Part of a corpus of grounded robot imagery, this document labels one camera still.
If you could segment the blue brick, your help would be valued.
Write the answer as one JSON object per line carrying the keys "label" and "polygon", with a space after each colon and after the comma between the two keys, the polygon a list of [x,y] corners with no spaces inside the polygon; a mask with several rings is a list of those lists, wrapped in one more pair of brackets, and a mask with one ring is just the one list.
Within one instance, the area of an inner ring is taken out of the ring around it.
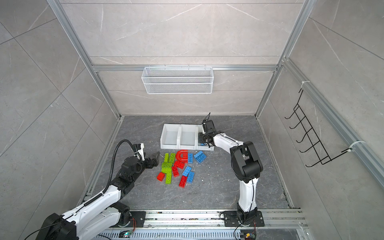
{"label": "blue brick", "polygon": [[188,174],[190,173],[191,169],[192,169],[192,168],[191,168],[190,166],[186,166],[186,168],[184,169],[182,175],[185,176],[185,177],[187,177]]}
{"label": "blue brick", "polygon": [[188,164],[192,164],[194,162],[194,155],[192,153],[188,153]]}
{"label": "blue brick", "polygon": [[193,180],[194,180],[194,175],[195,173],[194,172],[189,172],[188,176],[187,176],[187,183],[192,183]]}
{"label": "blue brick", "polygon": [[203,153],[203,155],[201,155],[201,157],[199,159],[196,159],[196,160],[199,164],[201,164],[206,158],[207,158],[207,156]]}
{"label": "blue brick", "polygon": [[195,159],[199,159],[201,157],[201,155],[203,155],[203,152],[202,151],[199,151],[198,153],[196,153],[194,155]]}

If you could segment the red brick bottom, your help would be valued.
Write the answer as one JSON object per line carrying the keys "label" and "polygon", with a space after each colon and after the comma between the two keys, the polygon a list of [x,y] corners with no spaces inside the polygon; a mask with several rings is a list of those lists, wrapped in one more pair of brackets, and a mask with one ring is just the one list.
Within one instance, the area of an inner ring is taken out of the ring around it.
{"label": "red brick bottom", "polygon": [[179,187],[184,188],[186,186],[187,179],[188,179],[188,177],[182,176],[180,183],[179,183]]}

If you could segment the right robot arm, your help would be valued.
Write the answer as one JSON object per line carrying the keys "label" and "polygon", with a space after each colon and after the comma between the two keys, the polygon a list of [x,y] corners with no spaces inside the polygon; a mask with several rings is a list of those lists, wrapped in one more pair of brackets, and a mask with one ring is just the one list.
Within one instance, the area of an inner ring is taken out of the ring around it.
{"label": "right robot arm", "polygon": [[217,131],[208,114],[202,121],[203,143],[223,149],[231,156],[231,168],[240,181],[240,198],[237,206],[237,218],[241,223],[257,215],[256,188],[263,165],[254,144],[242,142]]}

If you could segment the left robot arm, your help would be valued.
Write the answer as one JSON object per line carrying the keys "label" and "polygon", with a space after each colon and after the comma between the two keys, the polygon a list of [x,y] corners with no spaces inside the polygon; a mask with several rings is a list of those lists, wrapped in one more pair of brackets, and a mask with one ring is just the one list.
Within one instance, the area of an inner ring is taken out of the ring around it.
{"label": "left robot arm", "polygon": [[[120,146],[129,144],[133,155],[127,157],[117,174],[114,174],[116,156]],[[30,233],[37,240],[91,240],[114,225],[125,227],[133,222],[130,208],[121,203],[135,186],[135,181],[146,169],[159,164],[160,152],[146,157],[144,144],[121,140],[111,160],[111,169],[105,188],[89,200],[63,214],[48,216],[40,229]]]}

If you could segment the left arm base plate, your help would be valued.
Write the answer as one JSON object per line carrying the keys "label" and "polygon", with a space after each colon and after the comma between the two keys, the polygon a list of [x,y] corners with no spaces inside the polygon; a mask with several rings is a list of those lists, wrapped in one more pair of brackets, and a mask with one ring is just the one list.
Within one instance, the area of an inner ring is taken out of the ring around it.
{"label": "left arm base plate", "polygon": [[146,211],[133,211],[121,213],[120,219],[114,228],[142,228],[146,219]]}

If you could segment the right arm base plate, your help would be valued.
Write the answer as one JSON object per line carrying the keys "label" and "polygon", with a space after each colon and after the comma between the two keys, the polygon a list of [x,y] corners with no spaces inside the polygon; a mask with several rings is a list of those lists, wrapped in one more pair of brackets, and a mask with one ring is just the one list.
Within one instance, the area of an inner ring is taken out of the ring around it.
{"label": "right arm base plate", "polygon": [[240,211],[223,211],[219,218],[224,221],[225,227],[264,227],[265,222],[261,211],[251,211],[243,215]]}

